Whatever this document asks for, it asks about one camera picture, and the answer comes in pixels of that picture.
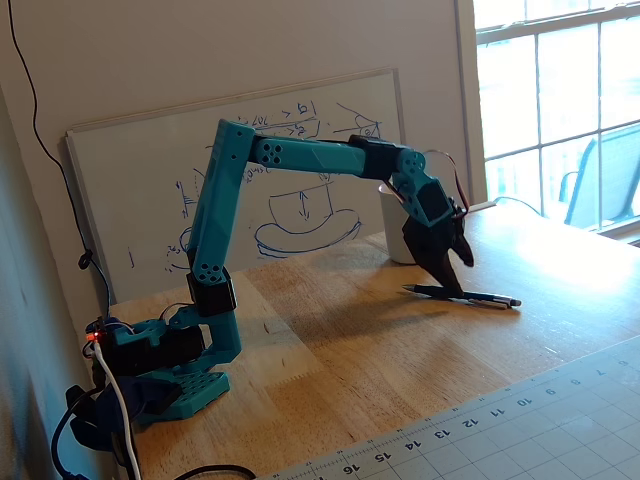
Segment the teal black gripper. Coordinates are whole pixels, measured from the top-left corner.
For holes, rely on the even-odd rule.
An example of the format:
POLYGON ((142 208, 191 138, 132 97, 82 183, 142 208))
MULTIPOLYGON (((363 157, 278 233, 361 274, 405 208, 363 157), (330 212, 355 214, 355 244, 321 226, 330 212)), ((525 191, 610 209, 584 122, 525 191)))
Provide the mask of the teal black gripper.
POLYGON ((463 289, 449 258, 454 251, 466 266, 475 263, 471 246, 464 235, 468 198, 455 180, 459 205, 444 191, 437 178, 428 178, 420 188, 408 180, 399 183, 408 218, 402 226, 403 238, 415 263, 427 271, 446 293, 460 296, 463 289))

